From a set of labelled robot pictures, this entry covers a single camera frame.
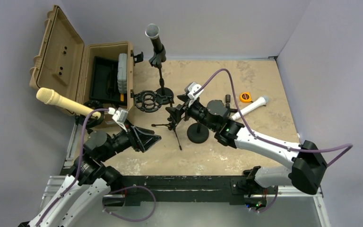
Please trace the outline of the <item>black mic stand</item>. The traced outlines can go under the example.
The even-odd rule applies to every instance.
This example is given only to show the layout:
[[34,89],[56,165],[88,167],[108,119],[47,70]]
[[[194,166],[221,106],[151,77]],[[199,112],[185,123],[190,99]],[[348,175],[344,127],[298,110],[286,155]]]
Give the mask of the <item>black mic stand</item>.
[[160,88],[156,90],[156,102],[159,104],[167,105],[173,103],[173,91],[164,85],[164,78],[162,74],[162,63],[166,61],[166,50],[162,45],[161,50],[154,49],[154,55],[149,59],[149,63],[152,67],[155,67],[159,71],[159,84]]
[[[83,105],[87,106],[91,109],[103,109],[104,108],[104,105],[97,100],[86,101],[83,103]],[[86,130],[87,130],[88,134],[93,132],[93,129],[92,129],[93,127],[99,126],[104,121],[104,111],[99,111],[96,113],[100,113],[101,116],[100,117],[91,116],[88,119],[87,124],[86,124]],[[76,114],[76,116],[75,116],[76,125],[83,125],[85,119],[86,119],[86,117],[84,115]]]
[[201,123],[193,123],[187,129],[187,137],[193,143],[204,143],[209,138],[209,129]]

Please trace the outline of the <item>black dynamic microphone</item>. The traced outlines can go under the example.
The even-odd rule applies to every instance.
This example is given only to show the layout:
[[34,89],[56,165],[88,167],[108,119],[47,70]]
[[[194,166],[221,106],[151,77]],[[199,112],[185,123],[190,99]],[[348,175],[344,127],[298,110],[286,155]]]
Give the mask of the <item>black dynamic microphone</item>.
[[156,24],[148,24],[145,28],[145,35],[150,38],[156,53],[162,52],[163,44],[159,37],[160,29]]

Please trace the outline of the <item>white wireless microphone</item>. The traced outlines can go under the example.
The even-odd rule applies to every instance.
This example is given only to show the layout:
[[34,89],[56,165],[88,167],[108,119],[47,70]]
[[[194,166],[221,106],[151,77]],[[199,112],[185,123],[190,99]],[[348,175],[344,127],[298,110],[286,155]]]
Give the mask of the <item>white wireless microphone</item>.
[[237,111],[237,113],[233,114],[230,118],[232,120],[238,120],[238,119],[242,118],[244,115],[257,109],[258,107],[266,105],[268,101],[269,101],[269,98],[267,96],[260,96],[257,100],[255,100],[254,102],[252,102],[245,108]]

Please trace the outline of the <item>tripod shock mount stand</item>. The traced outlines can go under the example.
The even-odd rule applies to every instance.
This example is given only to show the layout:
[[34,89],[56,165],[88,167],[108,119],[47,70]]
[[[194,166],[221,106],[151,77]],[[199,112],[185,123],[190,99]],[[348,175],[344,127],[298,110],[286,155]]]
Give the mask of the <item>tripod shock mount stand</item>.
[[[131,93],[131,96],[134,99],[134,105],[136,106],[136,108],[145,113],[153,113],[158,111],[163,105],[165,105],[165,102],[170,104],[170,107],[173,107],[174,104],[173,95],[171,95],[170,93],[162,94],[162,92],[157,93],[156,91],[152,90],[144,90],[138,94]],[[178,123],[172,116],[168,117],[167,120],[168,123],[151,124],[151,126],[165,126],[168,128],[168,130],[173,131],[177,138],[179,149],[180,151],[182,151],[182,146],[176,132],[176,127]]]

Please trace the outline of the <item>beige handheld microphone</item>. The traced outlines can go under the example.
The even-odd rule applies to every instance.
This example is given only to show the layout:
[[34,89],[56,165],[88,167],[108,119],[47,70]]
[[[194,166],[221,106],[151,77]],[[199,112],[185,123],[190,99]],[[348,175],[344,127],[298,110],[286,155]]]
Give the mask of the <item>beige handheld microphone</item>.
[[93,109],[70,100],[53,89],[42,87],[36,93],[36,98],[46,105],[61,107],[78,115],[87,116]]

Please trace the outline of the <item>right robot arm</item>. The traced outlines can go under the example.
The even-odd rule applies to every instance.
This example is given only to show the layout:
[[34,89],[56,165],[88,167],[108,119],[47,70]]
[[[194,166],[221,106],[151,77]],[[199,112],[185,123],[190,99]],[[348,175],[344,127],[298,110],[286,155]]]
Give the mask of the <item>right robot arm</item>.
[[273,185],[292,185],[306,194],[317,193],[328,165],[315,143],[287,142],[250,132],[244,124],[230,119],[230,111],[221,100],[212,100],[207,106],[199,100],[191,105],[185,101],[176,107],[166,107],[166,111],[176,122],[184,117],[194,119],[214,132],[215,139],[226,147],[252,151],[280,163],[277,167],[252,169],[246,180],[251,192]]

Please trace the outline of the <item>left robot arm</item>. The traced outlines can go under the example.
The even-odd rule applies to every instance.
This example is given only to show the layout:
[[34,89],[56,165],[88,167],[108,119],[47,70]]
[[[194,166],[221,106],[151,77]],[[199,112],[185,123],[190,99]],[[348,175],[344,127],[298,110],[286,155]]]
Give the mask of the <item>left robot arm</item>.
[[133,148],[146,152],[161,136],[154,131],[127,124],[117,134],[92,131],[81,146],[80,154],[66,175],[59,190],[32,220],[20,223],[21,227],[73,227],[86,212],[108,193],[123,189],[122,175],[104,162]]

